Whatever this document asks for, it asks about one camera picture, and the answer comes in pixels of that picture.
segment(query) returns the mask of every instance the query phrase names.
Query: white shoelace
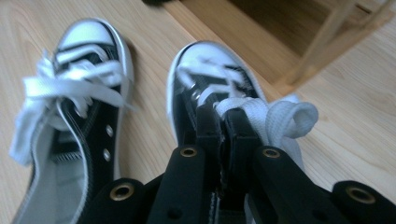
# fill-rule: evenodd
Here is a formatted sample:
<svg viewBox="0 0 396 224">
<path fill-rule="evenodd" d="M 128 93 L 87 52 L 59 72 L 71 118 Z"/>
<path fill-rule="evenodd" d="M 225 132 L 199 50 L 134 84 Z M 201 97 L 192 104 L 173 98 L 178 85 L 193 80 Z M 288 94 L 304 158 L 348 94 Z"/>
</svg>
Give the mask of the white shoelace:
<svg viewBox="0 0 396 224">
<path fill-rule="evenodd" d="M 228 84 L 233 81 L 242 84 L 239 81 L 243 81 L 242 75 L 237 71 L 226 69 L 223 65 L 204 61 L 183 63 L 177 71 L 177 77 L 186 88 L 195 83 L 192 76 L 198 75 L 224 78 Z M 230 93 L 229 98 L 214 105 L 218 114 L 223 117 L 230 109 L 243 109 L 247 114 L 250 125 L 266 146 L 285 150 L 296 164 L 302 170 L 304 169 L 301 150 L 295 138 L 308 134 L 318 121 L 318 111 L 314 105 L 299 103 L 296 95 L 287 96 L 268 104 L 264 97 L 244 97 L 242 92 L 238 93 L 235 89 L 234 83 L 218 89 L 210 88 L 209 85 L 207 89 L 209 89 L 208 93 L 205 96 L 201 95 L 204 98 L 199 99 L 201 101 L 199 101 L 198 105 L 204 104 L 205 99 L 211 93 Z"/>
<path fill-rule="evenodd" d="M 31 144 L 36 126 L 42 115 L 63 98 L 73 101 L 76 112 L 82 118 L 87 117 L 92 99 L 117 107 L 126 105 L 122 96 L 110 89 L 127 81 L 121 64 L 118 61 L 110 61 L 99 46 L 87 45 L 58 54 L 57 62 L 71 62 L 90 52 L 98 54 L 104 62 L 94 65 L 88 60 L 81 60 L 70 64 L 67 71 L 57 76 L 45 52 L 43 59 L 37 64 L 37 77 L 24 80 L 26 99 L 16 119 L 16 132 L 9 151 L 9 155 L 15 161 L 22 165 L 32 162 Z M 61 113 L 57 110 L 51 110 L 45 119 L 57 130 L 68 130 L 59 114 Z"/>
</svg>

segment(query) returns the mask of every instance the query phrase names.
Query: shoe tongue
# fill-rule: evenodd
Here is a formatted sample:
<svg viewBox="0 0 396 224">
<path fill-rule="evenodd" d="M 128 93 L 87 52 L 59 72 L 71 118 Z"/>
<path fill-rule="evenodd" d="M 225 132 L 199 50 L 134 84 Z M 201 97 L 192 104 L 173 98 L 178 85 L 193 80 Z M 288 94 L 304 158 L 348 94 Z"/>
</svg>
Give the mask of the shoe tongue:
<svg viewBox="0 0 396 224">
<path fill-rule="evenodd" d="M 84 44 L 67 49 L 58 49 L 54 58 L 55 74 L 70 69 L 87 69 L 87 65 L 103 63 L 115 58 L 115 47 L 107 44 Z"/>
</svg>

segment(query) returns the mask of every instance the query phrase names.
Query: wooden cabinet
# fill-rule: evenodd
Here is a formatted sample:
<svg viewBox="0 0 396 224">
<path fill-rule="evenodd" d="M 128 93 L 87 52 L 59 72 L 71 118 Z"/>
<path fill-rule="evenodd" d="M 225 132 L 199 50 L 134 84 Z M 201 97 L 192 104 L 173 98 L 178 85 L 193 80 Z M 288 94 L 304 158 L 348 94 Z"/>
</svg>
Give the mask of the wooden cabinet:
<svg viewBox="0 0 396 224">
<path fill-rule="evenodd" d="M 388 21 L 393 2 L 183 0 L 166 7 L 197 39 L 213 38 L 195 32 L 207 26 L 285 95 Z"/>
</svg>

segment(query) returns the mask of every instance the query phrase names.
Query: black sneaker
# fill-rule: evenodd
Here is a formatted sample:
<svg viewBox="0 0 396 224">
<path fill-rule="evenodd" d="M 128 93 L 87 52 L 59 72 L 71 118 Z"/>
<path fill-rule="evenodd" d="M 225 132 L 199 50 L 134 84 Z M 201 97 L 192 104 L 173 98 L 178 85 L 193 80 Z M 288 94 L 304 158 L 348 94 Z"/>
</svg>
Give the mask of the black sneaker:
<svg viewBox="0 0 396 224">
<path fill-rule="evenodd" d="M 254 75 L 229 49 L 209 41 L 182 49 L 172 62 L 167 84 L 167 113 L 178 143 L 184 133 L 196 130 L 198 106 L 216 106 L 227 98 L 265 99 Z M 183 116 L 188 116 L 188 123 Z"/>
<path fill-rule="evenodd" d="M 90 200 L 120 178 L 120 125 L 134 81 L 128 47 L 108 22 L 65 32 L 53 60 L 24 80 L 26 101 L 10 155 L 33 164 L 15 223 L 76 223 Z"/>
</svg>

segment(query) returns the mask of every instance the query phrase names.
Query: sneaker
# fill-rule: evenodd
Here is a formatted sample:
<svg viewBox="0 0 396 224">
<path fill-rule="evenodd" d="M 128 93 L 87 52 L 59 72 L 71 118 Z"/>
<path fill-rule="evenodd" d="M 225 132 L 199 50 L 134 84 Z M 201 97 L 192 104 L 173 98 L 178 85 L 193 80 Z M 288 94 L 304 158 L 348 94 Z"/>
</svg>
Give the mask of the sneaker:
<svg viewBox="0 0 396 224">
<path fill-rule="evenodd" d="M 10 156 L 33 165 L 15 223 L 76 223 L 90 200 L 120 177 L 120 125 L 133 65 L 108 22 L 71 25 L 52 60 L 24 80 Z"/>
<path fill-rule="evenodd" d="M 179 145 L 186 133 L 196 131 L 196 108 L 206 104 L 213 105 L 220 117 L 242 108 L 264 145 L 285 150 L 304 169 L 295 138 L 313 128 L 316 108 L 292 96 L 269 104 L 257 79 L 234 52 L 202 41 L 178 53 L 168 76 L 167 114 Z"/>
</svg>

